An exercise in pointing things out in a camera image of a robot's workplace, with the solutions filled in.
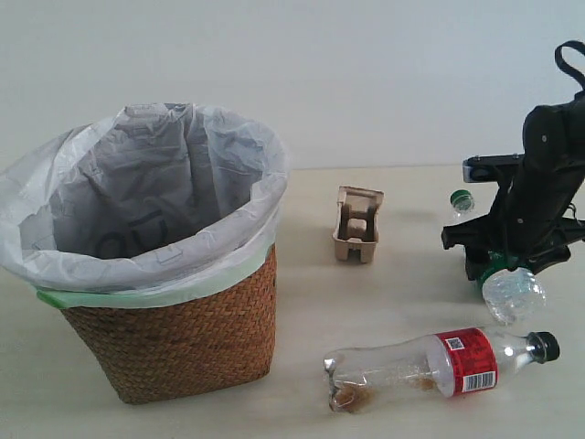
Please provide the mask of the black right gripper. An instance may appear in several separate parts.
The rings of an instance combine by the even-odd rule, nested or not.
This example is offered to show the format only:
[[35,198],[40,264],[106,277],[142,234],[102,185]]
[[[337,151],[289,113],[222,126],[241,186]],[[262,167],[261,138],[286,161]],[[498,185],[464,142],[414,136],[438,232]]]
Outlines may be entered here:
[[469,281],[489,267],[488,251],[502,253],[510,270],[524,265],[539,273],[565,262],[570,244],[584,240],[584,221],[564,216],[583,180],[583,166],[538,171],[523,158],[512,178],[495,182],[487,214],[443,228],[443,248],[473,248],[464,252]]

